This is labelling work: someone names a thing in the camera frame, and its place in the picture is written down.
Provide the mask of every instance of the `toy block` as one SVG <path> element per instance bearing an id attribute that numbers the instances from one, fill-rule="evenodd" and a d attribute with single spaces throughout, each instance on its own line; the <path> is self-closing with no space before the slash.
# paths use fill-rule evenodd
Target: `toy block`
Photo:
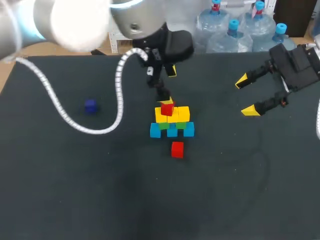
<path id="1" fill-rule="evenodd" d="M 157 124 L 168 122 L 168 117 L 161 114 L 161 107 L 155 107 L 154 111 L 155 111 L 155 122 Z"/>
<path id="2" fill-rule="evenodd" d="M 166 130 L 170 128 L 170 123 L 167 122 L 158 123 L 158 125 L 160 130 Z"/>
<path id="3" fill-rule="evenodd" d="M 176 129 L 186 129 L 187 128 L 187 123 L 186 122 L 177 122 L 175 124 Z"/>
<path id="4" fill-rule="evenodd" d="M 162 103 L 162 104 L 173 104 L 174 101 L 172 100 L 172 98 L 170 97 L 169 100 L 165 100 L 165 101 L 158 101 L 158 103 Z"/>
<path id="5" fill-rule="evenodd" d="M 193 121 L 186 123 L 186 129 L 183 130 L 184 137 L 194 137 L 195 136 L 195 124 Z"/>
<path id="6" fill-rule="evenodd" d="M 178 137 L 178 129 L 176 128 L 175 123 L 170 123 L 170 128 L 166 130 L 166 136 L 168 138 Z"/>
<path id="7" fill-rule="evenodd" d="M 161 103 L 161 114 L 171 117 L 174 113 L 175 103 L 164 104 Z"/>
<path id="8" fill-rule="evenodd" d="M 179 111 L 177 107 L 174 107 L 172 116 L 167 117 L 168 123 L 177 123 L 179 121 Z"/>
<path id="9" fill-rule="evenodd" d="M 184 158 L 184 143 L 180 141 L 174 141 L 171 147 L 171 157 L 183 159 Z"/>
<path id="10" fill-rule="evenodd" d="M 188 106 L 178 107 L 179 112 L 179 123 L 185 123 L 190 121 L 190 111 Z"/>
<path id="11" fill-rule="evenodd" d="M 97 101 L 95 99 L 85 100 L 84 110 L 87 114 L 96 114 L 99 110 Z"/>
<path id="12" fill-rule="evenodd" d="M 161 130 L 158 123 L 151 123 L 150 126 L 150 138 L 159 139 L 161 138 Z"/>

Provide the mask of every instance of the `table surface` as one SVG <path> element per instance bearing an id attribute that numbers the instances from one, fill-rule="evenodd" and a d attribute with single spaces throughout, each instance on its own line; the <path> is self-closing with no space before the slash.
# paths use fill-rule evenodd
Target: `table surface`
<path id="1" fill-rule="evenodd" d="M 320 84 L 263 117 L 241 109 L 277 90 L 271 76 L 235 82 L 266 53 L 198 55 L 165 78 L 189 106 L 194 138 L 149 137 L 156 93 L 132 57 L 123 73 L 124 117 L 106 135 L 75 131 L 34 74 L 17 63 L 0 95 L 0 239 L 256 240 L 320 237 Z M 117 56 L 30 57 L 78 123 L 116 116 Z M 86 98 L 101 112 L 84 114 Z"/>

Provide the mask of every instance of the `cable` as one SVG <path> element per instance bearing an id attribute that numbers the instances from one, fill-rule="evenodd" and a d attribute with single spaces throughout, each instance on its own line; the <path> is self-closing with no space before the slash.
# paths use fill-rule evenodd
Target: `cable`
<path id="1" fill-rule="evenodd" d="M 320 101 L 318 105 L 318 112 L 316 114 L 316 135 L 320 139 Z"/>
<path id="2" fill-rule="evenodd" d="M 18 21 L 15 18 L 14 14 L 13 14 L 12 10 L 10 9 L 6 0 L 0 0 L 0 1 L 4 3 L 3 4 L 4 8 L 6 9 L 8 15 L 10 16 L 10 18 L 12 20 L 12 24 L 15 26 L 14 27 L 15 28 L 15 31 L 14 31 L 15 32 L 15 43 L 16 43 L 16 49 L 18 52 L 22 47 L 22 34 L 19 29 Z M 72 120 L 71 117 L 66 113 L 64 108 L 61 106 L 61 103 L 60 103 L 59 99 L 57 98 L 56 93 L 55 93 L 54 89 L 52 88 L 48 78 L 45 76 L 45 74 L 36 65 L 34 65 L 31 61 L 29 61 L 25 58 L 17 57 L 16 61 L 25 65 L 26 67 L 28 67 L 39 78 L 39 80 L 42 82 L 44 88 L 48 92 L 48 95 L 49 95 L 54 107 L 56 108 L 56 110 L 58 111 L 58 113 L 60 114 L 62 119 L 67 124 L 69 124 L 74 129 L 76 129 L 80 132 L 86 133 L 86 134 L 102 135 L 102 134 L 110 133 L 113 130 L 115 130 L 123 118 L 124 97 L 123 97 L 123 92 L 122 92 L 122 72 L 123 72 L 124 66 L 125 66 L 128 58 L 130 56 L 132 56 L 133 54 L 138 54 L 144 61 L 148 60 L 148 55 L 140 48 L 132 48 L 121 57 L 118 65 L 117 65 L 116 72 L 115 72 L 115 92 L 116 92 L 116 100 L 117 100 L 116 118 L 115 118 L 114 123 L 111 126 L 109 126 L 108 128 L 105 128 L 105 129 L 100 129 L 100 130 L 86 128 L 84 126 L 79 125 L 74 120 Z"/>

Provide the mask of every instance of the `dark blue block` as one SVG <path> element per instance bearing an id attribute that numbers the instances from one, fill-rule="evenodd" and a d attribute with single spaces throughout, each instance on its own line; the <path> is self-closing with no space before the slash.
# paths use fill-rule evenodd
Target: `dark blue block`
<path id="1" fill-rule="evenodd" d="M 194 137 L 195 136 L 195 124 L 193 121 L 186 123 L 186 128 L 183 130 L 184 137 Z"/>
<path id="2" fill-rule="evenodd" d="M 176 138 L 178 137 L 178 129 L 176 128 L 175 123 L 170 123 L 169 129 L 166 130 L 166 136 L 168 138 Z"/>
<path id="3" fill-rule="evenodd" d="M 159 124 L 158 123 L 151 123 L 151 126 L 150 126 L 150 138 L 156 138 L 156 139 L 161 138 L 161 130 L 159 128 Z"/>
<path id="4" fill-rule="evenodd" d="M 84 110 L 87 114 L 95 114 L 98 112 L 98 104 L 95 99 L 87 99 L 84 103 Z"/>

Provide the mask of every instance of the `plastic water bottle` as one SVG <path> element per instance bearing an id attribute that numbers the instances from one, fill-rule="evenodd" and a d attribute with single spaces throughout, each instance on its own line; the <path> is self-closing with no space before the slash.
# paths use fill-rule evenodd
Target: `plastic water bottle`
<path id="1" fill-rule="evenodd" d="M 226 32 L 229 15 L 220 9 L 221 0 L 212 0 L 211 9 L 204 10 L 195 20 L 194 46 L 196 53 L 205 53 L 213 34 Z"/>
<path id="2" fill-rule="evenodd" d="M 255 42 L 253 45 L 254 52 L 267 52 L 278 44 L 283 44 L 285 48 L 290 51 L 296 48 L 296 44 L 285 33 L 287 25 L 279 23 L 276 25 L 275 34 L 273 37 L 268 38 L 265 41 Z"/>
<path id="3" fill-rule="evenodd" d="M 238 31 L 239 21 L 231 19 L 228 31 L 213 35 L 207 46 L 207 53 L 246 53 L 252 52 L 254 41 L 248 34 Z"/>
<path id="4" fill-rule="evenodd" d="M 244 31 L 251 36 L 253 42 L 271 38 L 276 29 L 276 22 L 274 19 L 263 13 L 265 3 L 263 1 L 257 1 L 255 3 L 255 8 L 256 14 L 254 17 L 250 12 L 247 12 L 244 17 Z"/>

